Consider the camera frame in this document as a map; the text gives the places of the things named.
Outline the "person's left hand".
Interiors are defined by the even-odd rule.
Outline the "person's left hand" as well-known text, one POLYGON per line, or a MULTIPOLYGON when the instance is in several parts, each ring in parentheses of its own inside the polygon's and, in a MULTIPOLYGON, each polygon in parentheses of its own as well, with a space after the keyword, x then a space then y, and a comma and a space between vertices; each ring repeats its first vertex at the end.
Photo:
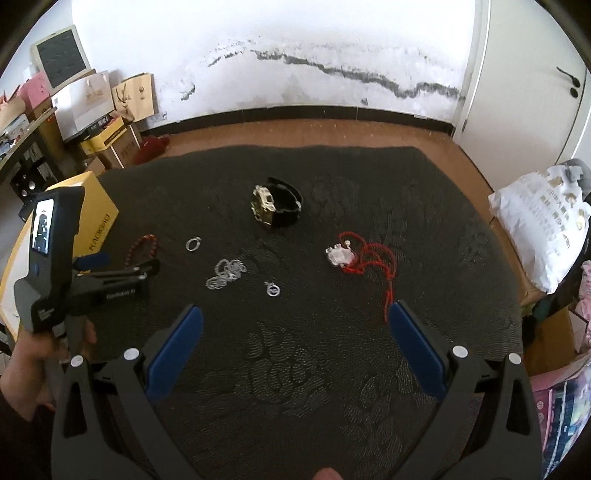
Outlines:
POLYGON ((31 422, 37 407, 53 400, 47 386, 45 363, 69 359, 68 348, 52 333, 34 334, 20 327, 11 359, 1 376, 1 393, 8 405, 22 419, 31 422))

